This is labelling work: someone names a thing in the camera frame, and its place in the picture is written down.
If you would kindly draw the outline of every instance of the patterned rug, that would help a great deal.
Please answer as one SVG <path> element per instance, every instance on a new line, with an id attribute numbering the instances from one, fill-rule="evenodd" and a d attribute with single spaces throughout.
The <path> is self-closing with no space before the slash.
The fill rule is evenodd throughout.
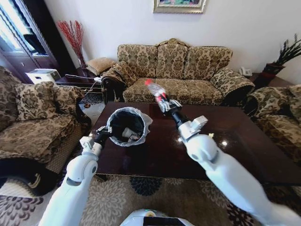
<path id="1" fill-rule="evenodd" d="M 103 105 L 94 95 L 85 102 Z M 98 118 L 100 108 L 90 109 Z M 80 145 L 67 163 L 81 153 Z M 66 173 L 67 163 L 60 175 L 59 187 Z M 234 206 L 210 181 L 171 178 L 144 178 L 101 175 L 92 179 L 89 198 L 82 214 L 81 226 L 117 226 L 134 210 L 154 209 L 171 217 L 187 219 L 196 226 L 258 226 L 249 214 Z M 301 215 L 301 200 L 291 187 L 265 187 L 270 200 L 285 204 Z M 0 226 L 35 226 L 54 191 L 37 198 L 0 196 Z"/>

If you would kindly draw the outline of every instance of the sofa backrest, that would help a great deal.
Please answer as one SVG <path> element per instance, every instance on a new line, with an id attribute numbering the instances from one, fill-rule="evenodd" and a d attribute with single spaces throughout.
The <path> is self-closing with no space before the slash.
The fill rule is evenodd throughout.
<path id="1" fill-rule="evenodd" d="M 0 131 L 4 130 L 18 116 L 15 86 L 21 81 L 6 68 L 0 66 Z"/>
<path id="2" fill-rule="evenodd" d="M 188 47 L 178 43 L 158 46 L 158 79 L 183 79 Z"/>
<path id="3" fill-rule="evenodd" d="M 158 48 L 147 45 L 120 45 L 118 61 L 125 61 L 140 78 L 155 78 Z"/>
<path id="4" fill-rule="evenodd" d="M 207 80 L 228 65 L 232 50 L 219 46 L 192 47 L 177 39 L 156 46 L 120 45 L 118 60 L 140 78 Z"/>
<path id="5" fill-rule="evenodd" d="M 184 79 L 210 81 L 221 68 L 226 67 L 232 50 L 220 46 L 195 46 L 188 49 Z"/>

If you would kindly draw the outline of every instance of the framed picture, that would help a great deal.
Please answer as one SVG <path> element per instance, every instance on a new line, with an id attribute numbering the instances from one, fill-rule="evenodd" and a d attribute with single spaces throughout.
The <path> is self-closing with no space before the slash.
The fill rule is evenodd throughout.
<path id="1" fill-rule="evenodd" d="M 206 0 L 154 0 L 154 13 L 203 13 Z"/>

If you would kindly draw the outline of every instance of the cabinet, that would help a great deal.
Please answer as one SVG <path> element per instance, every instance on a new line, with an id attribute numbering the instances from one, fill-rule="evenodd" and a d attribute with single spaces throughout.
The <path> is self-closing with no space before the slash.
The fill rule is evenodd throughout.
<path id="1" fill-rule="evenodd" d="M 62 76 L 75 72 L 44 1 L 1 0 L 0 27 L 0 57 L 23 81 L 30 82 L 25 73 L 36 68 L 53 68 Z"/>

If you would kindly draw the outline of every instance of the floral patterned sofa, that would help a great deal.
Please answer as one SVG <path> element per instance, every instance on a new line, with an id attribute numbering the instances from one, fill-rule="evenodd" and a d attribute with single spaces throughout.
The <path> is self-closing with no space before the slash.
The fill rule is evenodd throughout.
<path id="1" fill-rule="evenodd" d="M 144 85 L 152 78 L 182 104 L 235 105 L 254 85 L 225 67 L 231 57 L 232 51 L 226 47 L 192 47 L 177 39 L 156 46 L 120 45 L 118 60 L 126 63 L 137 79 L 128 83 L 113 67 L 102 74 L 102 81 L 108 91 L 114 90 L 115 100 L 154 102 Z"/>
<path id="2" fill-rule="evenodd" d="M 22 84 L 0 66 L 1 195 L 32 197 L 54 188 L 90 127 L 77 104 L 83 97 L 77 87 Z"/>
<path id="3" fill-rule="evenodd" d="M 264 87 L 244 107 L 268 137 L 301 167 L 301 85 Z"/>

